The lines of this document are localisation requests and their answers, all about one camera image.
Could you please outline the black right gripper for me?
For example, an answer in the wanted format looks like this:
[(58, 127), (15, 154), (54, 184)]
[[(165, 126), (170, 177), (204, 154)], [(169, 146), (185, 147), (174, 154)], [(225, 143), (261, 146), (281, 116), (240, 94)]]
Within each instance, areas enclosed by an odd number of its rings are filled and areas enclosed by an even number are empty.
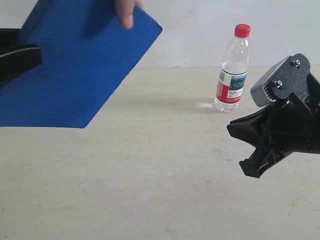
[(256, 149), (239, 162), (247, 177), (262, 174), (292, 153), (320, 152), (320, 83), (302, 53), (291, 55), (268, 84), (272, 103), (232, 120), (229, 135)]

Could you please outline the person's bare hand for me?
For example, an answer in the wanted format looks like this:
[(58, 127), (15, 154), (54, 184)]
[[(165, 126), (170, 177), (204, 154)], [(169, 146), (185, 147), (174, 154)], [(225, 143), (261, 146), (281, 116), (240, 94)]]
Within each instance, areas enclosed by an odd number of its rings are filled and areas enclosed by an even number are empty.
[(144, 8), (141, 0), (115, 0), (114, 6), (117, 17), (125, 29), (131, 29), (134, 25), (133, 12), (135, 6)]

